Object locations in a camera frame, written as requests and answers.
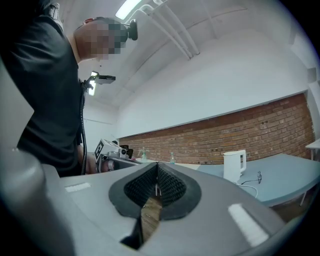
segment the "table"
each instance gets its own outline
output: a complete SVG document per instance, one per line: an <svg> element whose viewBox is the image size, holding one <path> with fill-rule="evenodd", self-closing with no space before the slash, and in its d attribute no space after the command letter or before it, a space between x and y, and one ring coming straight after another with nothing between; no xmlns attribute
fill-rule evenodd
<svg viewBox="0 0 320 256"><path fill-rule="evenodd" d="M223 164L201 164L197 171L223 177ZM259 184L257 173L261 172ZM268 207L283 204L302 194L320 182L320 162L287 155L276 154L259 160L248 161L239 184L253 186L258 190L257 199ZM241 187L251 195L256 191Z"/></svg>
<svg viewBox="0 0 320 256"><path fill-rule="evenodd" d="M311 151L311 160L315 160L317 155L317 151L320 150L320 138L318 138L315 142L310 143L305 146L307 149Z"/></svg>

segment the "person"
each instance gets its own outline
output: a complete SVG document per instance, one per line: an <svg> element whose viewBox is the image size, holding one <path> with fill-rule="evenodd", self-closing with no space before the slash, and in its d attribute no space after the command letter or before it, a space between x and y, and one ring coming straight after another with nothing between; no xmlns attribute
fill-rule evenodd
<svg viewBox="0 0 320 256"><path fill-rule="evenodd" d="M34 110L17 147L54 166L60 177L80 175L84 149L78 64L113 53L114 36L100 18L87 20L66 37L48 15L49 0L21 4L15 18L23 22L6 30L1 50L8 73ZM85 170L95 173L92 155L87 156Z"/></svg>

